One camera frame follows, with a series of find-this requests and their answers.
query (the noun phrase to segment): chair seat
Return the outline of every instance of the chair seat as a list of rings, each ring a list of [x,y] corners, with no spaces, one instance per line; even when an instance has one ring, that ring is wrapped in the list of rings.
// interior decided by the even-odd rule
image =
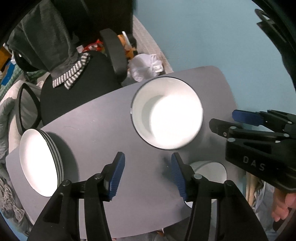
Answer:
[[[45,80],[40,96],[44,125],[97,97],[121,88],[109,59],[97,51],[89,51],[91,60],[70,90],[63,84],[53,88],[52,77]]]

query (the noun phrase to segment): ribbed blue pad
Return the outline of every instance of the ribbed blue pad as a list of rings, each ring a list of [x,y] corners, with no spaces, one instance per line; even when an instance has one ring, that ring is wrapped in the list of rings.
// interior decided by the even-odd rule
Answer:
[[[174,177],[174,183],[178,187],[180,196],[183,197],[184,200],[186,200],[187,199],[186,182],[180,170],[175,154],[172,154],[171,162],[172,162],[172,174]]]
[[[116,196],[116,192],[124,170],[125,163],[126,159],[124,154],[122,153],[109,184],[108,196],[110,200],[112,200],[112,198]]]
[[[234,110],[232,112],[232,118],[241,123],[246,123],[253,126],[259,126],[264,124],[264,119],[259,113],[249,112],[243,110]]]

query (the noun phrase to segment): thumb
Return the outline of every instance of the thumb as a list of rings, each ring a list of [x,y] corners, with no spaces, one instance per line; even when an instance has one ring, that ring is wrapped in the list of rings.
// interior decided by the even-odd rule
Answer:
[[[296,208],[296,193],[288,193],[285,198],[285,203],[290,208]]]

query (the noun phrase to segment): white lettering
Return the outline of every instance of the white lettering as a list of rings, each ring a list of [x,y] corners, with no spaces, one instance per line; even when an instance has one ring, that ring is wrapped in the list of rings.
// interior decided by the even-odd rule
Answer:
[[[260,170],[260,171],[264,171],[264,167],[265,167],[265,164],[261,163],[261,164],[260,164],[260,168],[259,168],[259,170]]]
[[[244,156],[243,162],[244,163],[248,163],[249,162],[249,158],[247,156]]]
[[[256,167],[256,161],[255,160],[252,162],[251,166]]]

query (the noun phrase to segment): stacked plate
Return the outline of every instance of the stacked plate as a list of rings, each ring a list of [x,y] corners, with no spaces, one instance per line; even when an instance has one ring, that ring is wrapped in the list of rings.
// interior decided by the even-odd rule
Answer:
[[[23,134],[20,164],[31,187],[42,196],[52,196],[64,179],[59,150],[42,130],[29,129]]]

